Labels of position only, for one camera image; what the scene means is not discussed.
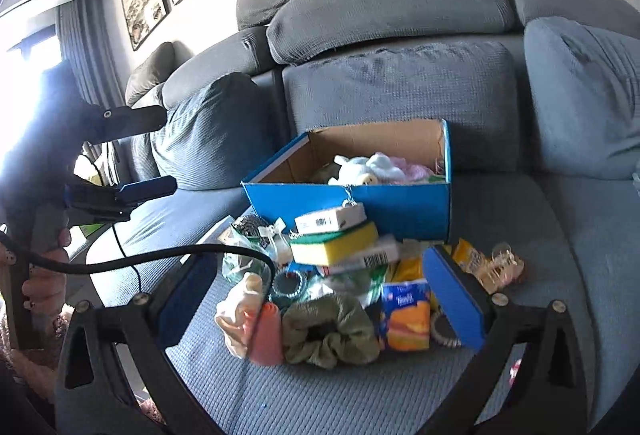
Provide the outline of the person's left hand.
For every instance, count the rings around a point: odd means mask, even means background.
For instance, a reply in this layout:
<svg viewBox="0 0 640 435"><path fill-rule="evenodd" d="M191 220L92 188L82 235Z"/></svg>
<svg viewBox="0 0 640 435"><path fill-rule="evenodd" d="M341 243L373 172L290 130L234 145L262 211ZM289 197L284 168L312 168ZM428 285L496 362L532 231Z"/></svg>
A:
<svg viewBox="0 0 640 435"><path fill-rule="evenodd" d="M58 247L44 253L46 259L53 262L68 264L70 258L66 247L70 245L72 236L70 230L62 229L58 235ZM66 276L41 267L29 269L29 279L23 283L22 292L25 296L23 306L36 315L56 317L65 303Z"/></svg>

